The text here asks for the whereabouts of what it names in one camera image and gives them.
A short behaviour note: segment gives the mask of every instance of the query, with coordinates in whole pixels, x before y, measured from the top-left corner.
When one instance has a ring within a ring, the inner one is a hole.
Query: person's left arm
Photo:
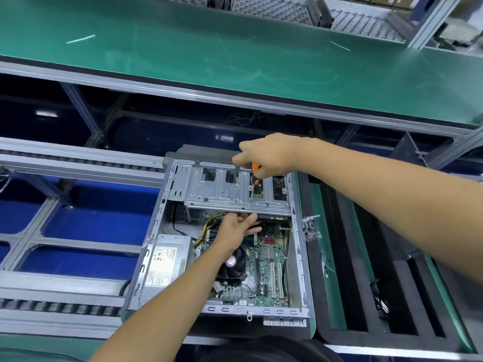
[[[91,362],[171,362],[205,304],[220,266],[237,249],[257,215],[226,214],[214,243],[193,264],[141,307],[102,345]]]

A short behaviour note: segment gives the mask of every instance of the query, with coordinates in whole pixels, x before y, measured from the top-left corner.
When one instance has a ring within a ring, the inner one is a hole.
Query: green mat
[[[159,0],[0,0],[0,55],[444,121],[483,112],[483,59]]]

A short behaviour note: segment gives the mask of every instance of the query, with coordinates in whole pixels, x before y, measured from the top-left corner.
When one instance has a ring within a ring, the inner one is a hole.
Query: person's left hand
[[[262,231],[261,227],[250,228],[259,224],[257,218],[256,213],[252,213],[250,216],[247,213],[227,213],[210,248],[215,247],[221,250],[226,258],[229,258],[238,249],[245,236]]]

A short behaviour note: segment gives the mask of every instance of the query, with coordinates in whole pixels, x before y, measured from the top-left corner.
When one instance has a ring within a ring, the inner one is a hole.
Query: cpu fan
[[[226,262],[222,264],[217,280],[233,282],[236,280],[244,280],[246,277],[246,251],[244,248],[239,247],[236,249],[232,256],[228,258]]]

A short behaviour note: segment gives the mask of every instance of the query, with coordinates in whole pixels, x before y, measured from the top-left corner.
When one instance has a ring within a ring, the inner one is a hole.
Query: person
[[[260,164],[257,177],[295,170],[315,176],[420,249],[483,283],[483,186],[479,183],[319,139],[281,133],[241,142],[239,147],[241,153],[233,157],[233,163]],[[221,264],[238,248],[244,235],[261,230],[256,221],[256,214],[228,213],[209,249],[130,317],[91,361],[171,362],[205,304]],[[204,360],[338,359],[320,346],[289,340],[262,338],[244,343],[251,345],[215,349]]]

